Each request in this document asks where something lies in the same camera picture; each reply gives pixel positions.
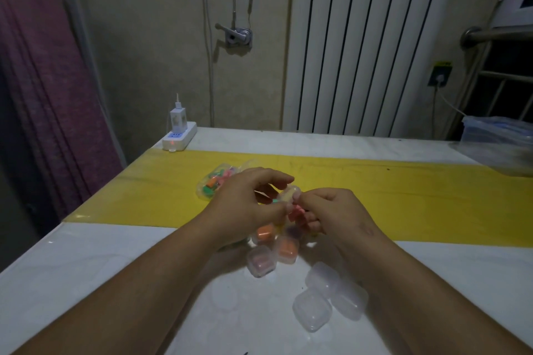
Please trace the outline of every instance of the yellow strip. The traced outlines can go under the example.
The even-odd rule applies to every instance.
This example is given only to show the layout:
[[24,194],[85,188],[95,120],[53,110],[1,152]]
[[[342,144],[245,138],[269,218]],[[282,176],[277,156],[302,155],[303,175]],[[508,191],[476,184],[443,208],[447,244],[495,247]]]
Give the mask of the yellow strip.
[[179,227],[206,205],[202,177],[251,158],[303,190],[351,189],[394,240],[533,247],[533,179],[473,165],[150,149],[66,221]]

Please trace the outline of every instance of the table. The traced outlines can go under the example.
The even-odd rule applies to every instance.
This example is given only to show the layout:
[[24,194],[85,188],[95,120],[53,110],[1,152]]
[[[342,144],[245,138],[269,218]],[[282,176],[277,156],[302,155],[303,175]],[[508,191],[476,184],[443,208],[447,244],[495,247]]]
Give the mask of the table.
[[[474,164],[439,141],[267,131],[199,128],[188,149]],[[0,354],[15,350],[173,230],[59,225],[0,274]],[[398,244],[533,346],[533,249]],[[244,268],[245,251],[220,252],[210,260],[162,353],[409,353],[372,298],[368,316],[357,322],[334,310],[330,322],[310,334],[296,321],[291,304],[304,289],[309,264],[322,260],[343,272],[326,237],[303,247],[296,264],[278,264],[262,279]]]

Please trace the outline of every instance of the hand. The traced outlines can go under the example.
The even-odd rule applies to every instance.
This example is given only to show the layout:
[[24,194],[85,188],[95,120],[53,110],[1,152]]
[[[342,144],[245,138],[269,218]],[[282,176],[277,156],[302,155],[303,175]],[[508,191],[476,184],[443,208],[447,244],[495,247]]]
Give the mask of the hand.
[[352,191],[318,188],[293,195],[308,210],[304,217],[312,231],[323,231],[341,251],[353,250],[362,237],[384,236]]
[[292,211],[292,205],[285,202],[272,203],[278,195],[272,186],[284,190],[293,181],[294,177],[277,170],[262,167],[244,170],[217,190],[199,217],[215,233],[221,247],[237,242]]

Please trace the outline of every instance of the curtain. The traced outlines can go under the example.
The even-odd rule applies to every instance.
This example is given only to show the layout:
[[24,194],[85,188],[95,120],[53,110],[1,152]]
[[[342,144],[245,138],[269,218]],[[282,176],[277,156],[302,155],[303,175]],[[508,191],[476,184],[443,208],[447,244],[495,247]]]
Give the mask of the curtain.
[[0,64],[63,219],[122,166],[60,0],[0,0]]

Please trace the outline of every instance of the power strip socket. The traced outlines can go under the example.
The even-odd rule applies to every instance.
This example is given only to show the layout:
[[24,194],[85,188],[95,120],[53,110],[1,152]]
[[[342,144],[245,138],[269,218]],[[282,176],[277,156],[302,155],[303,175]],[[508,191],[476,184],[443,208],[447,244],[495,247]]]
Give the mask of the power strip socket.
[[169,132],[162,140],[163,150],[169,152],[185,150],[192,137],[196,135],[196,122],[187,121],[187,130],[183,133]]

